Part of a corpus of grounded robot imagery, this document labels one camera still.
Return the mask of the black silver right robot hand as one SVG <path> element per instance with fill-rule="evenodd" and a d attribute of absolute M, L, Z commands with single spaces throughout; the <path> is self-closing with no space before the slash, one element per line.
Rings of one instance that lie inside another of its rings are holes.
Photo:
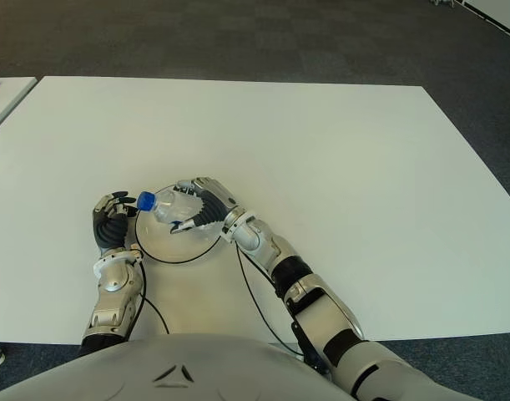
<path fill-rule="evenodd" d="M 175 222 L 170 230 L 171 234 L 224 221 L 227 215 L 239 206 L 233 194 L 219 181 L 210 177 L 179 180 L 174 186 L 174 191 L 200 198 L 202 207 L 189 219 Z"/>

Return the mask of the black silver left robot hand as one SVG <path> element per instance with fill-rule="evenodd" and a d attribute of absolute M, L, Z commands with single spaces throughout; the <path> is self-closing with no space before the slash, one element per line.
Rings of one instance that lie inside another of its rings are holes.
<path fill-rule="evenodd" d="M 136 199 L 127 191 L 104 195 L 93 208 L 93 235 L 102 254 L 124 248 L 129 220 L 136 217 Z"/>

